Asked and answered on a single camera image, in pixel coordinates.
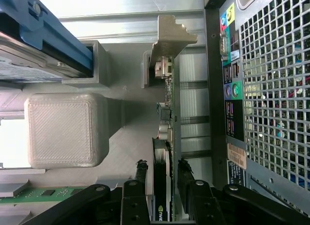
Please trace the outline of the hard disk in blue caddy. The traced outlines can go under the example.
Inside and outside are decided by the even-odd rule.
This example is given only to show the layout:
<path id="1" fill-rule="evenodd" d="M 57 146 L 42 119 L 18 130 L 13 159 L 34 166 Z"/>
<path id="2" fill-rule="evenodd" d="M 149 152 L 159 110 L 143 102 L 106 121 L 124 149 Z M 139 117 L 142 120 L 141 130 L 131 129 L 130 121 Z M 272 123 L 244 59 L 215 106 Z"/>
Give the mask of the hard disk in blue caddy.
<path id="1" fill-rule="evenodd" d="M 39 0 L 0 0 L 0 81 L 93 77 L 93 52 Z"/>

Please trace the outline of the dark grey PC case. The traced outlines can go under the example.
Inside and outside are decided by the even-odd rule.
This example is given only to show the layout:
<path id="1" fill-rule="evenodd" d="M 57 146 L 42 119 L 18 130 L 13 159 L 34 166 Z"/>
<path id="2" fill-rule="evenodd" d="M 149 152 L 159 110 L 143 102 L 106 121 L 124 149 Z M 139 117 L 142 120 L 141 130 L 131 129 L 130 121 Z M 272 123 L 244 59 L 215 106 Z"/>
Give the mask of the dark grey PC case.
<path id="1" fill-rule="evenodd" d="M 228 224 L 310 225 L 310 0 L 204 0 Z"/>

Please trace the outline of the grey printed parts rack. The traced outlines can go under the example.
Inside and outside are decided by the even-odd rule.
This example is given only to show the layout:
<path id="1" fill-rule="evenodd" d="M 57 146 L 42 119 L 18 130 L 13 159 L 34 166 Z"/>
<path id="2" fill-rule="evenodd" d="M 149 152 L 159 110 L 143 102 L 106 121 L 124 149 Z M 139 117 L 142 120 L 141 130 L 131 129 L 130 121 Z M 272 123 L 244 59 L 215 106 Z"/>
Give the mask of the grey printed parts rack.
<path id="1" fill-rule="evenodd" d="M 0 197 L 26 188 L 112 190 L 147 162 L 146 197 L 153 194 L 152 138 L 163 91 L 143 86 L 151 45 L 86 41 L 94 76 L 53 82 L 0 81 Z M 0 225 L 21 225 L 60 202 L 0 205 Z"/>

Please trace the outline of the green RAM stick on rack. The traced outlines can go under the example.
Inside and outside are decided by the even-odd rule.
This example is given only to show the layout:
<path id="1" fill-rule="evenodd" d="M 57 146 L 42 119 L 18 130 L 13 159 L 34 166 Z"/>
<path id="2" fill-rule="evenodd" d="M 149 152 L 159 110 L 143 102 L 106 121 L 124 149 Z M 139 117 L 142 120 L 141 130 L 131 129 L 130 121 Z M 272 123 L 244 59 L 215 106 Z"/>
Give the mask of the green RAM stick on rack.
<path id="1" fill-rule="evenodd" d="M 61 202 L 80 192 L 84 187 L 26 188 L 16 196 L 0 197 L 0 205 L 21 203 Z"/>

